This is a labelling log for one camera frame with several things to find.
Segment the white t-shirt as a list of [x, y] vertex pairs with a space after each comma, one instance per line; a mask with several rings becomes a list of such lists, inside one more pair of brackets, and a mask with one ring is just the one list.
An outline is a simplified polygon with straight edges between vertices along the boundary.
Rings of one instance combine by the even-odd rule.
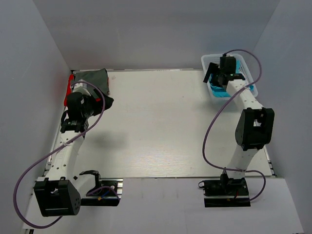
[[76, 83], [73, 86], [73, 93], [81, 93], [83, 95], [90, 96], [90, 92], [87, 90], [87, 84], [85, 83]]

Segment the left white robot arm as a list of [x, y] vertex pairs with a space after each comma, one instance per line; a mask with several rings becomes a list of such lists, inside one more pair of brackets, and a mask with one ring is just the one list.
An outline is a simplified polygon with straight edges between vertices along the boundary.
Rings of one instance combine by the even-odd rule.
[[61, 121], [59, 145], [47, 175], [35, 183], [34, 192], [43, 217], [77, 215], [81, 199], [88, 192], [97, 195], [103, 189], [94, 170], [74, 174], [79, 149], [89, 128], [88, 118], [101, 112], [101, 104], [85, 84], [75, 84], [67, 97], [66, 118]]

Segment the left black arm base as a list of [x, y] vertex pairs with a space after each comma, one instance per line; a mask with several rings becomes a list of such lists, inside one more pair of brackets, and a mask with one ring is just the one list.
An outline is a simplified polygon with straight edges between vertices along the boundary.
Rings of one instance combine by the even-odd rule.
[[117, 207], [122, 197], [122, 178], [100, 178], [96, 185], [95, 177], [86, 175], [74, 182], [81, 197], [81, 206]]

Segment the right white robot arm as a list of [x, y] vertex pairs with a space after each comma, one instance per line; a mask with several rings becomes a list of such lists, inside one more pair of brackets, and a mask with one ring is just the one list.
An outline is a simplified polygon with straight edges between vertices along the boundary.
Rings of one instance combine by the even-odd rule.
[[233, 101], [241, 110], [234, 137], [236, 149], [224, 172], [227, 178], [221, 180], [220, 188], [225, 194], [232, 194], [238, 188], [236, 180], [241, 180], [248, 172], [253, 157], [270, 143], [273, 132], [274, 111], [265, 108], [254, 97], [243, 73], [238, 72], [235, 56], [224, 53], [219, 63], [208, 65], [205, 83], [221, 89], [229, 95], [225, 103]]

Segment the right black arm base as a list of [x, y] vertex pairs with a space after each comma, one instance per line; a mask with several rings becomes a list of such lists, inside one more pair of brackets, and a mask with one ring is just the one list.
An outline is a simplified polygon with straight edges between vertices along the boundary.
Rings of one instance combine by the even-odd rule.
[[205, 208], [250, 207], [250, 197], [246, 180], [221, 179], [203, 180], [198, 187], [204, 193]]

